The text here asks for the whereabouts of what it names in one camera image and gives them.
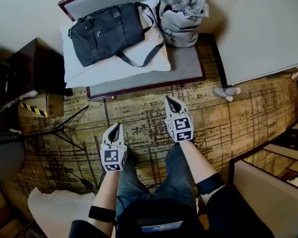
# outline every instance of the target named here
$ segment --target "patterned carpet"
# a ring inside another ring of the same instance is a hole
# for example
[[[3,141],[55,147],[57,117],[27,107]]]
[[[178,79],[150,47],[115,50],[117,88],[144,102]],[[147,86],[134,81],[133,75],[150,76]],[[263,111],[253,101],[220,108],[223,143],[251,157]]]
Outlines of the patterned carpet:
[[[201,62],[207,79],[196,85],[173,86],[158,93],[110,102],[88,102],[86,89],[75,88],[74,95],[65,100],[64,117],[20,119],[23,133],[43,132],[89,105],[68,126],[73,141],[87,151],[73,148],[55,136],[26,141],[22,169],[2,182],[8,198],[29,214],[27,197],[34,187],[41,191],[52,187],[88,192],[63,167],[95,186],[102,174],[98,157],[102,134],[118,121],[123,123],[126,142],[139,155],[137,167],[141,181],[145,185],[164,181],[164,158],[173,145],[164,124],[166,95],[187,104],[194,119],[197,146],[224,178],[231,158],[276,137],[298,118],[297,84],[289,77],[240,84],[242,94],[229,103],[213,94],[213,88],[221,85],[214,60],[204,58]]]

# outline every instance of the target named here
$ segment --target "zipper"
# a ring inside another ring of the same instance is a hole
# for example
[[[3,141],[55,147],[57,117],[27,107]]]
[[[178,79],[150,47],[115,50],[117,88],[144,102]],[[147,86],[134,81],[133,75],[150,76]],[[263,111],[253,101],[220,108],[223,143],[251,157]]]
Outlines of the zipper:
[[[69,29],[68,36],[69,36],[70,39],[72,38],[72,36],[71,36],[71,30],[77,25],[77,23],[78,23],[78,21],[76,22],[75,25],[71,26],[71,28]]]
[[[113,30],[115,29],[115,27],[112,27],[112,28],[107,28],[107,29],[103,29],[103,30],[100,30],[96,33],[96,38],[99,37],[99,34],[103,33],[103,32],[107,32],[107,31],[110,31],[110,30]]]

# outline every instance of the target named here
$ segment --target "plastic bag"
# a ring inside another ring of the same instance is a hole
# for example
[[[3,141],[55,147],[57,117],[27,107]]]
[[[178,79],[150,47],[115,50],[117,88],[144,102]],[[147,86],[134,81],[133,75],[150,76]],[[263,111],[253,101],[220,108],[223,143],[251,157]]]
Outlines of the plastic bag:
[[[190,17],[209,17],[205,0],[166,0],[173,11],[185,11]]]

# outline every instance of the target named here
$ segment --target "white pillow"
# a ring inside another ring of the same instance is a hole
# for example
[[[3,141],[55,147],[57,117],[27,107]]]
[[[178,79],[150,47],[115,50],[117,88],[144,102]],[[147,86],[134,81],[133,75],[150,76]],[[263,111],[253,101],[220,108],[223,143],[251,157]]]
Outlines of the white pillow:
[[[142,3],[149,5],[155,15],[155,8],[158,5],[159,0],[146,0]],[[151,21],[146,15],[141,13],[140,7],[138,10],[140,12],[142,26],[145,29],[151,25]],[[148,9],[145,10],[145,13],[151,15]],[[65,82],[67,83],[67,88],[96,85],[153,70],[170,70],[170,63],[168,61],[165,46],[161,48],[151,62],[143,68],[130,66],[117,56],[83,67],[77,59],[72,40],[68,37],[68,29],[71,26],[61,28],[65,64]],[[162,35],[160,34],[156,24],[154,24],[154,26],[145,33],[145,40],[124,50],[124,54],[136,64],[141,65],[144,63],[144,60],[149,52],[156,45],[160,44],[161,41]]]

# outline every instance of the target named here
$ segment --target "leg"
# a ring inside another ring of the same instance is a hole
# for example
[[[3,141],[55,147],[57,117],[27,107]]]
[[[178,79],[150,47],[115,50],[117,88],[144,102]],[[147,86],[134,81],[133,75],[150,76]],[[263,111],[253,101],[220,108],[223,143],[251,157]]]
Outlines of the leg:
[[[172,199],[196,209],[193,180],[180,145],[168,151],[165,162],[167,178],[156,190],[154,197]]]
[[[121,201],[116,200],[116,218],[138,197],[150,193],[138,179],[135,165],[136,158],[129,152],[124,170],[119,174],[117,197],[120,197]]]

